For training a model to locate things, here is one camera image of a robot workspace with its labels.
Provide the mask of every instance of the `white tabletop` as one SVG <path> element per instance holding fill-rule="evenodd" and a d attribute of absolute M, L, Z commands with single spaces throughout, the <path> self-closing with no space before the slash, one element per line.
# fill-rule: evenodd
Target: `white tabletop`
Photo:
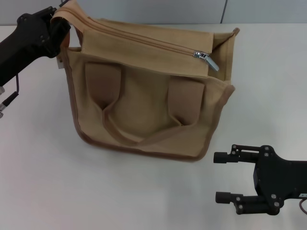
<path fill-rule="evenodd" d="M 306 229 L 299 200 L 285 201 L 275 217 L 239 216 L 232 204 L 215 203 L 216 191 L 256 192 L 254 164 L 214 164 L 213 153 L 268 144 L 287 160 L 307 160 L 307 24 L 172 27 L 241 29 L 236 91 L 207 155 L 177 162 L 84 143 L 74 129 L 65 71 L 55 59 L 40 58 L 20 73 L 20 96 L 0 120 L 0 230 Z M 0 40 L 13 30 L 0 27 Z M 0 100 L 14 87 L 12 80 Z"/>

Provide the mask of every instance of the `fabric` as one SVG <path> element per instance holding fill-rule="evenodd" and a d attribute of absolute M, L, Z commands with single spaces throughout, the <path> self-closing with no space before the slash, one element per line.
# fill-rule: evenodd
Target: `fabric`
<path fill-rule="evenodd" d="M 209 146 L 230 84 L 238 29 L 227 34 L 95 20 L 75 0 L 54 15 L 81 48 L 63 42 L 76 130 L 90 144 L 195 161 Z M 210 53 L 214 72 L 193 51 Z"/>

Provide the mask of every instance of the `bag strap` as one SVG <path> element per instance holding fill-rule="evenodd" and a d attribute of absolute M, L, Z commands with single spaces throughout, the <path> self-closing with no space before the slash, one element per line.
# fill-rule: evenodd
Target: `bag strap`
<path fill-rule="evenodd" d="M 110 114 L 120 95 L 121 68 L 117 65 L 87 63 L 86 84 L 93 101 L 102 111 L 102 123 L 108 133 L 124 146 L 144 146 L 165 140 L 194 126 L 200 117 L 204 84 L 183 77 L 171 77 L 168 88 L 169 116 L 177 126 L 158 131 L 140 141 L 125 137 L 113 124 Z"/>
<path fill-rule="evenodd" d="M 84 13 L 84 11 L 81 9 L 81 7 L 79 6 L 79 4 L 77 3 L 76 0 L 70 0 L 62 7 L 71 9 L 71 10 L 77 12 L 79 15 L 83 15 L 85 17 L 88 17 Z M 73 14 L 71 14 L 67 11 L 57 10 L 54 13 L 53 18 L 51 20 L 54 20 L 55 18 L 58 18 L 58 17 L 65 18 L 68 22 L 70 22 L 75 27 L 78 38 L 79 38 L 80 45 L 82 45 L 83 33 L 86 29 L 89 29 L 88 26 L 83 24 L 77 17 L 75 17 Z M 69 47 L 69 44 L 70 44 L 70 33 L 68 32 L 67 36 L 65 37 L 65 39 L 62 42 L 62 46 L 63 47 Z"/>

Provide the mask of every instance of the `black cable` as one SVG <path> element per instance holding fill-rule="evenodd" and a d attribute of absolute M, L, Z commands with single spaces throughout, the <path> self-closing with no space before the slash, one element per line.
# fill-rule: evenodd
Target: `black cable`
<path fill-rule="evenodd" d="M 64 6 L 68 1 L 69 1 L 69 0 L 65 0 L 65 1 L 61 0 L 61 4 L 60 4 L 59 6 L 60 6 L 60 7 Z"/>
<path fill-rule="evenodd" d="M 302 199 L 300 202 L 299 202 L 299 207 L 300 207 L 300 209 L 307 215 L 307 211 L 303 208 L 303 206 L 302 206 L 302 204 L 303 204 L 303 202 L 305 201 L 305 200 L 307 200 L 307 199 Z"/>
<path fill-rule="evenodd" d="M 7 99 L 5 99 L 2 104 L 5 107 L 8 107 L 10 105 L 10 103 L 12 103 L 12 101 L 15 100 L 15 98 L 19 95 L 19 78 L 18 78 L 18 74 L 16 75 L 16 88 L 17 90 L 15 92 L 13 92 Z"/>
<path fill-rule="evenodd" d="M 227 6 L 227 2 L 228 2 L 228 0 L 225 0 L 225 5 L 224 5 L 223 14 L 222 14 L 222 18 L 221 18 L 221 22 L 220 22 L 220 24 L 222 24 L 222 23 L 223 23 L 223 19 L 224 19 L 224 14 L 225 14 L 225 10 L 226 10 L 226 6 Z"/>
<path fill-rule="evenodd" d="M 16 75 L 16 87 L 17 87 L 16 92 L 19 93 L 19 78 L 18 78 L 18 74 Z"/>

